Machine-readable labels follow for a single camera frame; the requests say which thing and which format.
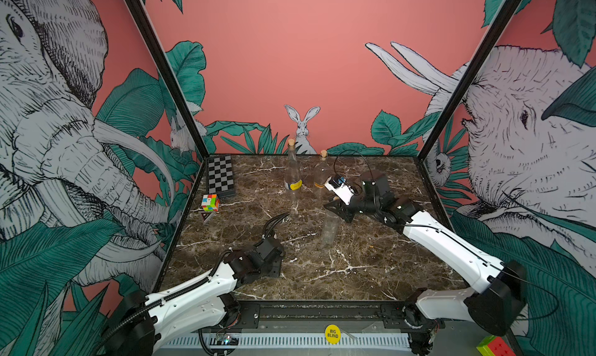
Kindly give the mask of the glass bottle blue label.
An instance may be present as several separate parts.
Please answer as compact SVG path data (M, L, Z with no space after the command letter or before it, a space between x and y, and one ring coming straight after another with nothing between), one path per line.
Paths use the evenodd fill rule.
M341 218L329 210L325 210L325 212L325 219L321 230L321 242L324 247L332 247L335 243Z

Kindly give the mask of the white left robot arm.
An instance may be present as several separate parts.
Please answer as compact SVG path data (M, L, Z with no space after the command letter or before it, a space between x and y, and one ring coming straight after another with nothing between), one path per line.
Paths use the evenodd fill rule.
M234 290L263 277L277 277L285 250L273 236L223 252L214 267L173 288L125 296L102 332L93 354L152 355L171 340L206 327L237 322Z

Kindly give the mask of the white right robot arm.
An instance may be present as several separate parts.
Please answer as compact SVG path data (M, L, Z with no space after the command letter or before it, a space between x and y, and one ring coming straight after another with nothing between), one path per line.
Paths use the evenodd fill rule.
M453 319L476 323L495 336L504 336L526 307L527 270L517 261L504 261L465 241L425 211L417 202L396 196L385 174L374 171L360 178L355 192L334 174L324 186L334 193L325 208L347 223L358 214L421 244L447 263L468 284L467 289L425 289L414 297L414 312L424 319Z

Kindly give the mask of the glass bottle yellow price label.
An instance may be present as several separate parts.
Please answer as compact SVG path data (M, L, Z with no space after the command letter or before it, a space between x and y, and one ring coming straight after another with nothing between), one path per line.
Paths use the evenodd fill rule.
M296 143L294 139L288 140L287 169L284 177L284 185L290 199L291 213L297 214L303 180L296 157Z

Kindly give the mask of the colourful rubiks cube on table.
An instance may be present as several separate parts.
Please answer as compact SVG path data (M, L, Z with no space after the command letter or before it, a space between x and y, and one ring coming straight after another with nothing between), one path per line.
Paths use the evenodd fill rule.
M220 199L216 194L205 194L201 201L201 209L204 212L218 212Z

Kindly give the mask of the black white chessboard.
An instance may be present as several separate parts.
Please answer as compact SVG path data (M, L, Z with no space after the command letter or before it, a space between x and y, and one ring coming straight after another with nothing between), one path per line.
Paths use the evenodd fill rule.
M236 195L231 155L207 159L207 192L224 199Z

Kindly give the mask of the yellow round big blind sticker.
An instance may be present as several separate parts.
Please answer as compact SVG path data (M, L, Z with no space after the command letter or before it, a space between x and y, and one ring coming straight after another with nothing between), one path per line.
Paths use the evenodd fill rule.
M330 345L338 345L341 341L341 330L337 325L330 324L325 329L324 337Z

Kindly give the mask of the colourful cube bottom right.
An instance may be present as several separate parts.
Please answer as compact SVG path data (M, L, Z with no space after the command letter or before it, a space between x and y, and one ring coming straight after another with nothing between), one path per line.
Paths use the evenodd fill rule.
M482 356L515 356L515 352L502 337L487 336L477 345Z

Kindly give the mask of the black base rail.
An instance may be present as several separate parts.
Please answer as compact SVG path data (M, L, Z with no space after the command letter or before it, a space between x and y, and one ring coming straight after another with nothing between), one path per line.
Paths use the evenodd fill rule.
M423 328L406 324L402 301L332 301L332 300L241 300L240 317L230 331L249 330L313 332L330 324L346 326L358 332L371 331L379 325L382 331L420 333L436 326L443 329L451 320L426 320Z

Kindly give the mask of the black right frame post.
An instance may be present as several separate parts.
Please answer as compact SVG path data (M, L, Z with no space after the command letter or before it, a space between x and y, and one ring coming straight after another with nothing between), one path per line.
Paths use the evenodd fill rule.
M508 23L513 18L515 11L517 11L522 0L503 0L495 14L490 26L487 29L482 42L475 51L473 58L461 77L456 89L451 94L451 97L439 116L435 127L431 131L430 136L426 140L422 150L419 152L417 159L419 161L425 160L432 151L433 145L438 141L443 129L447 126L450 118L454 114L457 107L463 100L465 93L470 88L476 75L484 67L487 58L490 55L493 47L495 47L499 38L507 28Z

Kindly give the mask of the black frame post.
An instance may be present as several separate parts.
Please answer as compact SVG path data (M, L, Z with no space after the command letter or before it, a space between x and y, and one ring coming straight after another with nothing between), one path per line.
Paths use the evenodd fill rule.
M431 131L430 136L426 140L422 150L419 152L417 159L419 161L425 160L432 151L433 145L438 141L443 129L447 126L450 118L454 114L457 107L463 100L465 93L470 88L476 75L484 67L487 58L490 55L493 47L495 47L499 38L507 28L508 23L513 18L515 11L517 11L522 0L503 0L495 14L490 26L487 29L482 42L475 51L473 58L461 77L456 89L451 94L451 97L439 116L435 127Z
M155 62L158 72L166 85L166 89L172 97L178 112L183 117L184 123L189 130L192 137L192 141L196 145L199 157L201 160L205 160L210 156L204 141L196 127L196 120L191 115L186 99L181 90L181 87L175 77L169 60L165 54L164 49L161 46L161 42L155 32L155 29L150 21L147 11L144 8L141 0L124 0L127 5L127 9L130 12L131 17L141 33L145 45L153 61Z

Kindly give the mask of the black left frame post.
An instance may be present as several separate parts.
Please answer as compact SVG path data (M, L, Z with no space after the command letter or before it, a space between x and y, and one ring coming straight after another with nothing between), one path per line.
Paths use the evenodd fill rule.
M155 62L158 72L166 85L166 89L172 97L178 112L183 117L184 123L189 130L192 137L192 141L196 145L199 157L201 160L205 160L210 156L204 141L196 127L196 120L191 115L186 99L181 90L181 87L175 77L169 60L165 54L164 49L161 46L161 42L155 32L155 29L150 21L147 11L144 8L141 0L124 0L127 5L127 9L130 12L131 17L141 33L145 45L153 61Z

